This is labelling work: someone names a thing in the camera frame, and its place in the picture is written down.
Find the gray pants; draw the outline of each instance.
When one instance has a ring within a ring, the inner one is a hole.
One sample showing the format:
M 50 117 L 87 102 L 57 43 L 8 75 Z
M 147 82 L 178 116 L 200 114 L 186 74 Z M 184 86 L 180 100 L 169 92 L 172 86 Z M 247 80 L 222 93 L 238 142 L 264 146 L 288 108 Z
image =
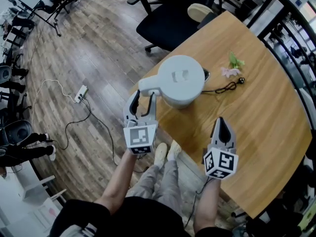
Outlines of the gray pants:
M 131 188 L 126 197 L 141 197 L 156 200 L 181 216 L 181 193 L 178 184 L 178 166 L 175 160 L 169 160 L 164 165 L 164 173 L 161 186 L 153 196 L 155 183 L 159 173 L 159 167 L 151 166 Z

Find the white cable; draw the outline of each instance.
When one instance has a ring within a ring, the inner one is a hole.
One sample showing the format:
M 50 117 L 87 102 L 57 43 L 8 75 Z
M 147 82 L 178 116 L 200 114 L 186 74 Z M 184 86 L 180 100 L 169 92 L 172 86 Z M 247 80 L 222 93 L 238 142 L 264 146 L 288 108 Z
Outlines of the white cable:
M 35 100 L 34 100 L 34 104 L 33 104 L 33 114 L 32 114 L 32 122 L 31 122 L 31 124 L 33 124 L 33 119 L 34 119 L 34 105 L 35 105 L 36 99 L 37 99 L 37 97 L 38 97 L 38 95 L 39 95 L 40 90 L 41 90 L 42 87 L 43 87 L 44 82 L 46 82 L 46 81 L 56 81 L 56 82 L 58 82 L 58 84 L 61 86 L 61 90 L 62 90 L 62 92 L 63 92 L 63 95 L 66 96 L 66 97 L 70 97 L 71 100 L 72 100 L 74 103 L 77 103 L 70 95 L 66 95 L 66 94 L 64 93 L 64 88 L 63 88 L 63 86 L 60 84 L 59 80 L 47 79 L 47 80 L 43 81 L 43 83 L 41 84 L 41 87 L 39 88 L 39 90 L 38 90 L 38 92 L 37 92 L 37 94 L 36 94 L 36 96 L 35 96 Z

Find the power plug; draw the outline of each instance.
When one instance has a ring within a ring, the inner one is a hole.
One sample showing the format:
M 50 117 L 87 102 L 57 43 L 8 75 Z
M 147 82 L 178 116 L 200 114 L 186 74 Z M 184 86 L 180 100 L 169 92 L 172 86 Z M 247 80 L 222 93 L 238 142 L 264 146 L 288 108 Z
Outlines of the power plug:
M 75 101 L 77 102 L 77 103 L 80 103 L 81 102 L 81 100 L 82 100 L 82 98 L 85 96 L 85 94 L 87 93 L 87 91 L 88 91 L 88 88 L 87 88 L 87 86 L 81 86 L 81 88 L 80 88 L 80 90 L 78 91 L 78 93 L 77 93 L 77 95 L 76 95 L 76 97 L 75 97 Z

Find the white pitcher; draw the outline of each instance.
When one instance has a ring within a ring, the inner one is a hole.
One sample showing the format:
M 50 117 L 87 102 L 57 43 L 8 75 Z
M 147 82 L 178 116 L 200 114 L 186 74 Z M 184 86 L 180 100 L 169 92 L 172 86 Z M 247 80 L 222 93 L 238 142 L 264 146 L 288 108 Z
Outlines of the white pitcher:
M 181 109 L 201 94 L 205 79 L 203 68 L 195 59 L 175 55 L 161 64 L 156 76 L 141 79 L 138 87 L 143 96 L 154 92 L 171 107 Z

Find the kettle handle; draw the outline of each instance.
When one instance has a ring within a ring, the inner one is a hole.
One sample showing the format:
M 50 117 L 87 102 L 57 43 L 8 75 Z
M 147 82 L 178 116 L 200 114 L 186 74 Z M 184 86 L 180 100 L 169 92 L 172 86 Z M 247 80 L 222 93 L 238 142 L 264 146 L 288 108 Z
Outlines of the kettle handle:
M 140 79 L 138 88 L 144 97 L 149 97 L 153 93 L 157 96 L 161 96 L 160 87 L 158 85 L 158 75 Z

